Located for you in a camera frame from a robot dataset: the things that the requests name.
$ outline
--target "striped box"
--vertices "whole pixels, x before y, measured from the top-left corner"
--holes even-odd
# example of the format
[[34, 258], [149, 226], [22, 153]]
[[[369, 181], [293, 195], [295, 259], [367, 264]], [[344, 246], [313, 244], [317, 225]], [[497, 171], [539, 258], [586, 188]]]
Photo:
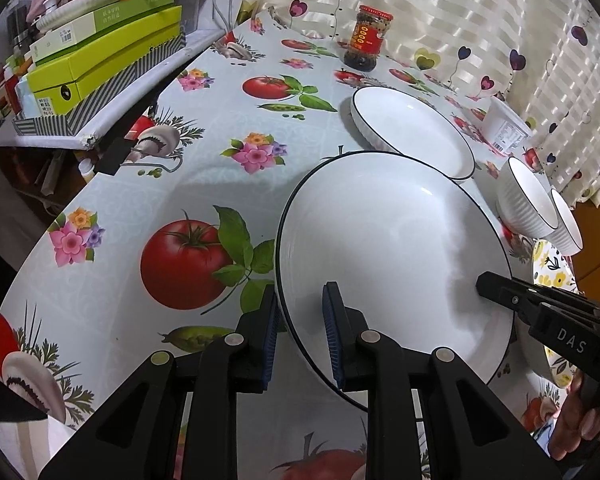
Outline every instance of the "striped box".
[[20, 136], [76, 136], [104, 105], [149, 69], [184, 48], [185, 44], [186, 39], [181, 31], [179, 37], [157, 46], [146, 56], [109, 79], [66, 115], [32, 119], [24, 119], [21, 114], [16, 115], [13, 120], [16, 132]]

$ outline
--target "silver screw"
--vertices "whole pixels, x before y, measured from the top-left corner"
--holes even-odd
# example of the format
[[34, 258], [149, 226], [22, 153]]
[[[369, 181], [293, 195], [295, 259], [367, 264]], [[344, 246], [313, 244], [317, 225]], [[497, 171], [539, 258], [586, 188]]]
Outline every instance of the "silver screw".
[[237, 332], [224, 336], [224, 342], [229, 346], [238, 346], [239, 344], [242, 344], [243, 341], [244, 337], [242, 334], [238, 334]]
[[365, 330], [362, 334], [360, 334], [362, 341], [367, 343], [377, 343], [380, 341], [380, 334], [375, 330]]
[[154, 352], [151, 355], [151, 362], [156, 366], [166, 364], [169, 362], [169, 354], [167, 354], [167, 352], [163, 352], [162, 350], [159, 352]]
[[450, 363], [454, 360], [456, 354], [454, 354], [449, 348], [438, 348], [436, 350], [436, 357], [445, 363]]

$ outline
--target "floral tablecloth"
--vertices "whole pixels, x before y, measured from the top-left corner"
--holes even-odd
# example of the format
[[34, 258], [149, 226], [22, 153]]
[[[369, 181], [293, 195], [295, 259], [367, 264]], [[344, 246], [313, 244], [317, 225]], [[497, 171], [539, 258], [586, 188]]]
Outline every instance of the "floral tablecloth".
[[[342, 46], [309, 42], [274, 18], [263, 13], [236, 28], [170, 84], [154, 122], [174, 126], [176, 138], [164, 128], [139, 143], [162, 158], [135, 154], [115, 176], [98, 174], [49, 227], [5, 298], [0, 376], [61, 422], [79, 427], [152, 352], [199, 351], [259, 306], [294, 187], [327, 158], [370, 148], [349, 110], [360, 86], [399, 89], [452, 121], [476, 160], [461, 186], [496, 227], [514, 275], [574, 288], [554, 248], [542, 242], [534, 254], [534, 242], [496, 216], [494, 184], [506, 158], [480, 134], [488, 82], [463, 96], [387, 57], [363, 75], [344, 67]], [[521, 146], [516, 155], [548, 187], [535, 151]], [[533, 259], [536, 267], [546, 260], [535, 277]], [[565, 392], [533, 374], [515, 339], [490, 386], [531, 431]], [[269, 391], [238, 399], [240, 477], [328, 470], [349, 480], [365, 461], [364, 421], [283, 333]], [[424, 434], [421, 441], [426, 476]]]

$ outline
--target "yellow heart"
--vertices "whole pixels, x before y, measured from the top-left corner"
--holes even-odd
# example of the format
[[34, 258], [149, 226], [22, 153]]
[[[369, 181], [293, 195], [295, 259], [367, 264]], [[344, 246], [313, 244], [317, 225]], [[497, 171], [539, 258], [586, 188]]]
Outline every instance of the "yellow heart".
[[238, 17], [236, 18], [236, 22], [238, 25], [246, 22], [253, 13], [253, 9], [256, 6], [257, 2], [249, 3], [248, 0], [243, 0], [240, 4], [240, 9], [238, 10]]
[[429, 52], [426, 48], [419, 48], [413, 54], [413, 60], [421, 70], [427, 70], [440, 64], [440, 55], [435, 52]]

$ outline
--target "red jar lid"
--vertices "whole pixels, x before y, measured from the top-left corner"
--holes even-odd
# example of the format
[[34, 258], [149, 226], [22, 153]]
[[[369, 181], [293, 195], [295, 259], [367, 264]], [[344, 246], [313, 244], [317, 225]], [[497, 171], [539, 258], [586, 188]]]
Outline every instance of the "red jar lid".
[[382, 10], [377, 10], [373, 7], [367, 7], [366, 5], [360, 5], [360, 10], [368, 12], [374, 16], [378, 16], [379, 18], [384, 18], [385, 20], [392, 20], [394, 18], [394, 16], [388, 12], [382, 12]]

